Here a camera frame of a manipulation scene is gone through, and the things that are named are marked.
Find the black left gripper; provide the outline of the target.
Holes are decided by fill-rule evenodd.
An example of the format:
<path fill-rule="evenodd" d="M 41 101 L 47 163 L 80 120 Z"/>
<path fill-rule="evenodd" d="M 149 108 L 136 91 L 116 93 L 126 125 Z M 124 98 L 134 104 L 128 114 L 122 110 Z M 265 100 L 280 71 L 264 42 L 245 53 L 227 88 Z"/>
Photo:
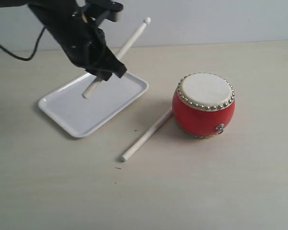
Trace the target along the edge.
<path fill-rule="evenodd" d="M 28 8 L 60 45 L 71 63 L 108 81 L 114 74 L 121 78 L 127 71 L 107 47 L 103 32 L 82 18 L 74 0 L 32 0 Z"/>

